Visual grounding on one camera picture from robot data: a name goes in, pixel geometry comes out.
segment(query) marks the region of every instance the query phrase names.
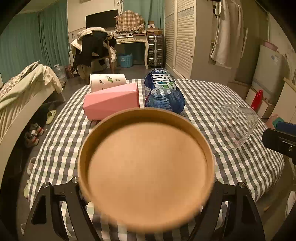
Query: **suitcase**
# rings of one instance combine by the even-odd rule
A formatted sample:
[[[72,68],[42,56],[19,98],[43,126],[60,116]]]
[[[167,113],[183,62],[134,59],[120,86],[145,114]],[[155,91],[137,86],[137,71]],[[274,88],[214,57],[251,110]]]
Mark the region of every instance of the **suitcase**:
[[[150,67],[162,67],[163,65],[163,35],[148,35],[148,65]]]

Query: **pillow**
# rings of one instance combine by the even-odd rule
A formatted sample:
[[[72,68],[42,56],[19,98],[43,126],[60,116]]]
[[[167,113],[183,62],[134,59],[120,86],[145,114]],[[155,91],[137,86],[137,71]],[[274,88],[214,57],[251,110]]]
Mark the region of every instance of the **pillow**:
[[[12,77],[7,81],[0,89],[0,101],[1,99],[23,78],[21,74]]]
[[[27,67],[24,68],[24,70],[20,73],[23,77],[25,77],[26,75],[28,75],[30,72],[32,72],[38,65],[39,65],[39,61],[36,61],[30,65],[28,65]]]

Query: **window curtain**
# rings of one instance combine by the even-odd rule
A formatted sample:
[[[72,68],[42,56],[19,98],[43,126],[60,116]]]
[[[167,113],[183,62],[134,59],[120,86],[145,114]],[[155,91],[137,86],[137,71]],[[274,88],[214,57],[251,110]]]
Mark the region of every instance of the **window curtain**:
[[[38,60],[47,64],[41,50],[38,14],[18,14],[0,35],[0,73],[3,83]]]
[[[146,28],[148,21],[154,21],[156,28],[163,29],[164,0],[124,0],[123,11],[126,10],[131,10],[142,15]]]
[[[38,60],[51,68],[69,63],[67,0],[40,12],[14,16],[0,35],[3,83]]]
[[[39,12],[40,42],[47,65],[69,64],[67,0],[59,0]]]
[[[164,27],[164,0],[124,0],[123,12],[131,10],[144,18],[147,29],[148,21],[154,21],[156,28]],[[135,64],[144,63],[145,46],[141,43],[125,44],[126,54],[133,54]]]

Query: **table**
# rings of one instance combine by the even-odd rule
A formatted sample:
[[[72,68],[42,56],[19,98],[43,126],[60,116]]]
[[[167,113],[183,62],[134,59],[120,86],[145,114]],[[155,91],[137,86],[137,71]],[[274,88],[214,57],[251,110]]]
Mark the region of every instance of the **table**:
[[[145,43],[145,67],[148,69],[148,63],[147,63],[147,58],[148,58],[148,50],[149,50],[149,44],[148,44],[148,36],[123,36],[123,37],[117,37],[116,39],[116,44],[126,44],[126,43]]]
[[[138,83],[140,108],[144,108],[144,80],[127,80],[127,83]],[[176,85],[185,98],[185,107],[181,115],[200,130],[212,149],[216,178],[221,183],[230,185],[244,182],[253,199],[257,201],[277,182],[284,168],[283,156],[263,146],[261,137],[263,131],[267,129],[264,122],[258,120],[257,128],[240,148],[227,149],[221,146],[214,134],[215,113],[224,104],[243,107],[249,105],[233,90],[221,84],[176,79]],[[52,124],[30,176],[28,195],[30,207],[44,182],[58,185],[77,176],[79,150],[97,123],[89,121],[83,111],[84,96],[89,92],[89,85],[76,91]],[[106,217],[94,209],[91,202],[86,210],[102,241],[186,240],[195,225],[195,221],[191,220],[175,230],[145,235],[128,232],[122,225],[110,225]],[[220,227],[225,219],[226,211],[227,203],[223,202],[217,227]],[[62,215],[67,233],[74,235],[65,202],[62,202]]]

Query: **monitor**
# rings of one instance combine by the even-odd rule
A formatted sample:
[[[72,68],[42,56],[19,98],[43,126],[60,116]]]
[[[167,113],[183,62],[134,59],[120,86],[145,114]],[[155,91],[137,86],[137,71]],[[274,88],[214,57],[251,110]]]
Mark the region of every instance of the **monitor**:
[[[88,16],[85,16],[86,28],[90,27],[102,27],[110,28],[116,27],[116,16],[118,10],[110,10],[105,12],[98,12]]]

